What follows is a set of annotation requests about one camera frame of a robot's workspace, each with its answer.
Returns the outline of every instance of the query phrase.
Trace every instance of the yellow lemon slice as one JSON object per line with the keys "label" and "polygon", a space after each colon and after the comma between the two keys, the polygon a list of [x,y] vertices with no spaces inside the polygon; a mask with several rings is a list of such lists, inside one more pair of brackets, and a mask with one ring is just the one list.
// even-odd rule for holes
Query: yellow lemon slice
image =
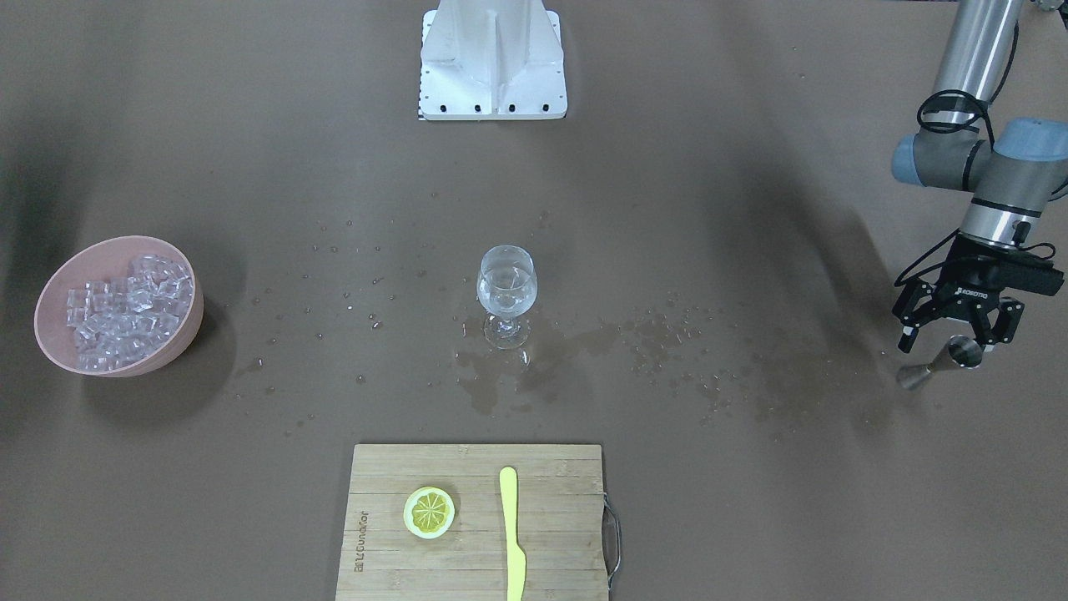
{"label": "yellow lemon slice", "polygon": [[408,495],[404,504],[404,525],[419,538],[438,538],[445,534],[456,517],[456,507],[449,493],[434,487],[423,487]]}

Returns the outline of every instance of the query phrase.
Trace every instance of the black cable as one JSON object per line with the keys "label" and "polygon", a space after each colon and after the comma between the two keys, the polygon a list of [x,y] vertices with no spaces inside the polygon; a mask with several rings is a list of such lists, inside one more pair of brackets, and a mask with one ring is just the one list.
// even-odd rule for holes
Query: black cable
{"label": "black cable", "polygon": [[[1064,190],[1064,193],[1058,194],[1057,192],[1061,190]],[[1062,197],[1068,195],[1068,179],[1065,179],[1065,183],[1061,184],[1061,187],[1053,190],[1053,194],[1054,195],[1050,199],[1050,202],[1053,202],[1054,200],[1061,200]]]}
{"label": "black cable", "polygon": [[1012,49],[1008,51],[1008,60],[1005,61],[1005,70],[1002,72],[1002,80],[998,82],[998,89],[994,90],[992,96],[990,96],[990,104],[994,104],[994,99],[998,94],[1001,94],[1001,89],[1005,86],[1005,80],[1008,79],[1008,72],[1012,69],[1012,59],[1016,58],[1016,43],[1020,41],[1020,23],[1019,21],[1012,28]]}
{"label": "black cable", "polygon": [[1050,253],[1047,254],[1046,256],[1038,256],[1042,260],[1049,260],[1050,258],[1052,258],[1052,257],[1054,257],[1054,256],[1057,255],[1057,247],[1053,246],[1049,241],[1040,241],[1040,242],[1038,242],[1038,243],[1036,243],[1034,246],[1028,246],[1026,248],[1021,248],[1020,250],[1023,250],[1024,252],[1031,252],[1035,248],[1049,248],[1050,249]]}
{"label": "black cable", "polygon": [[945,260],[943,260],[942,263],[939,263],[937,265],[933,265],[932,267],[927,267],[923,271],[920,271],[918,273],[915,273],[915,274],[911,274],[908,278],[905,276],[905,275],[907,275],[909,273],[909,271],[911,271],[912,269],[915,269],[916,265],[918,265],[920,263],[923,263],[924,260],[927,259],[928,256],[930,256],[931,254],[934,254],[936,252],[938,252],[939,248],[942,248],[943,246],[945,246],[945,243],[947,241],[949,241],[951,239],[953,239],[953,237],[956,236],[958,233],[960,233],[959,228],[953,230],[953,232],[951,232],[949,235],[947,235],[944,238],[942,238],[942,241],[940,241],[940,242],[936,243],[934,246],[930,247],[930,249],[928,249],[927,252],[924,252],[920,256],[920,258],[916,258],[915,260],[912,262],[911,265],[909,265],[908,267],[905,267],[905,270],[901,271],[900,273],[898,273],[897,279],[894,280],[894,287],[900,287],[900,286],[905,285],[906,281],[913,280],[913,279],[918,278],[918,276],[921,276],[921,275],[923,275],[925,273],[930,272],[931,270],[933,270],[933,269],[936,269],[938,267],[944,266],[946,264]]}
{"label": "black cable", "polygon": [[[970,110],[968,112],[972,113],[972,117],[963,123],[927,123],[924,121],[924,113],[927,111],[928,105],[934,100],[941,100],[942,98],[952,98],[954,96],[959,96],[971,102],[975,110]],[[960,131],[961,129],[967,129],[971,127],[973,123],[983,118],[983,122],[987,126],[987,138],[990,140],[990,145],[993,146],[994,143],[994,127],[990,123],[990,113],[987,112],[987,107],[981,100],[973,96],[972,94],[963,90],[942,90],[941,92],[934,92],[927,97],[926,100],[921,102],[920,108],[916,109],[916,123],[920,124],[921,129],[926,129],[928,131],[933,131],[936,133],[954,133]]]}

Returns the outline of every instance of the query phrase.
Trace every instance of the knife handle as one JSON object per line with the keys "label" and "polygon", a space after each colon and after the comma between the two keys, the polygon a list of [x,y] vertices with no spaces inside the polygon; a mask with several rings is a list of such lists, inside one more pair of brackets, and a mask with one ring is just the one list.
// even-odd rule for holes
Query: knife handle
{"label": "knife handle", "polygon": [[518,544],[516,540],[516,513],[519,507],[519,481],[514,468],[501,469],[501,509],[504,510],[504,540],[508,545]]}

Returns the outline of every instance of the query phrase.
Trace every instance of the water spill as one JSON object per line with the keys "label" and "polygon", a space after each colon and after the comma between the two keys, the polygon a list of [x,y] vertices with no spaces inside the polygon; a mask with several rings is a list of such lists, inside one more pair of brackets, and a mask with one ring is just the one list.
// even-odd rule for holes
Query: water spill
{"label": "water spill", "polygon": [[[482,330],[482,317],[470,317],[462,325],[464,337],[469,332]],[[536,394],[552,402],[560,394],[560,375],[581,353],[592,357],[607,354],[619,339],[619,329],[602,325],[597,330],[565,336],[553,328],[536,310],[528,314],[530,339],[521,349],[501,351],[490,349],[485,342],[475,339],[477,351],[459,351],[454,354],[456,365],[474,370],[471,378],[460,378],[458,384],[471,397],[471,407],[483,415],[490,415],[500,402],[500,384],[515,382],[515,393]]]}

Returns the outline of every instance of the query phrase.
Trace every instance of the pink bowl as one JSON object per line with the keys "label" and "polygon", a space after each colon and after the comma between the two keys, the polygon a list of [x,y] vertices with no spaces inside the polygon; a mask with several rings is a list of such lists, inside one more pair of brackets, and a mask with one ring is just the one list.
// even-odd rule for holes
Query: pink bowl
{"label": "pink bowl", "polygon": [[[85,371],[78,369],[78,351],[74,346],[74,333],[66,327],[67,289],[79,288],[90,280],[107,280],[126,274],[130,259],[138,254],[158,254],[182,263],[189,269],[193,282],[193,303],[182,319],[174,335],[155,353],[110,371]],[[33,332],[37,346],[51,362],[67,371],[82,376],[103,378],[127,378],[141,376],[159,369],[173,362],[197,337],[201,319],[204,317],[204,295],[201,294],[189,258],[174,246],[148,236],[123,236],[94,243],[75,254],[63,264],[45,284],[37,298],[37,309],[33,313]]]}

